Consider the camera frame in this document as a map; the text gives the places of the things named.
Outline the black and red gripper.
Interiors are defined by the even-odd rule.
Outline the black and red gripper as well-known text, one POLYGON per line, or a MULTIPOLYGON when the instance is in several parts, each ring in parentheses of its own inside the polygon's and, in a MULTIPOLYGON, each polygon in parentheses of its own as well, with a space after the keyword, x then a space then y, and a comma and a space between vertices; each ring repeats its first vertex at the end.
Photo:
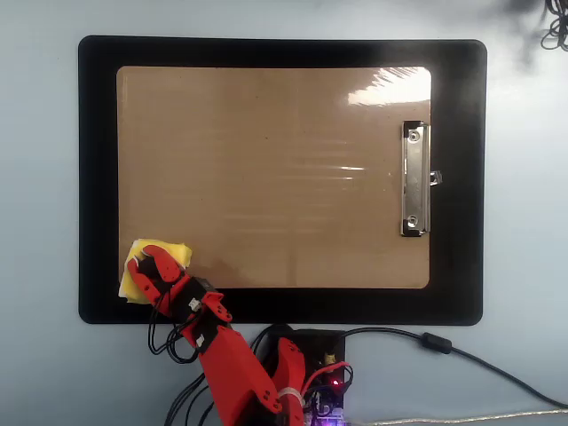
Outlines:
POLYGON ((142 254, 141 271, 136 258, 127 263, 127 271, 146 304, 153 306, 153 312, 170 320, 187 320, 194 314, 193 300, 201 303, 208 293, 217 292, 203 278, 184 276, 180 279, 181 266, 164 248, 146 245, 142 254))

